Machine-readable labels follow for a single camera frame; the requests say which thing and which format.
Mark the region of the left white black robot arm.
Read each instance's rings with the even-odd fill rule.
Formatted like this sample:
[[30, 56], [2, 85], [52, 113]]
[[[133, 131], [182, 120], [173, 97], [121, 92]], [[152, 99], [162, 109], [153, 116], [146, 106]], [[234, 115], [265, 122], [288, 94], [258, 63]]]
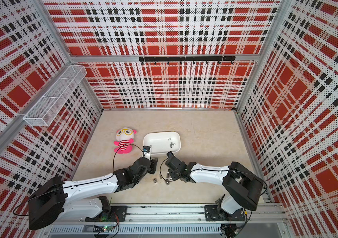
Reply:
[[64, 217], [96, 217], [104, 209], [101, 194], [134, 188], [146, 174], [154, 174], [158, 159], [141, 157], [133, 165], [93, 179], [62, 181], [53, 177], [28, 200], [29, 229], [39, 230]]

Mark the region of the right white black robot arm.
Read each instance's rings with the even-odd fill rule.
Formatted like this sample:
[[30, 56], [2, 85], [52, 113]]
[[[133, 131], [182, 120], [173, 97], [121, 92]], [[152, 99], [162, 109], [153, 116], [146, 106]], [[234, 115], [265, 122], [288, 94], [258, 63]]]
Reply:
[[165, 164], [173, 181], [223, 186], [228, 194], [220, 198], [216, 207], [221, 219], [230, 220], [243, 210], [257, 210], [265, 183], [242, 164], [232, 162], [223, 167], [203, 166], [195, 162], [186, 164], [172, 152], [167, 153]]

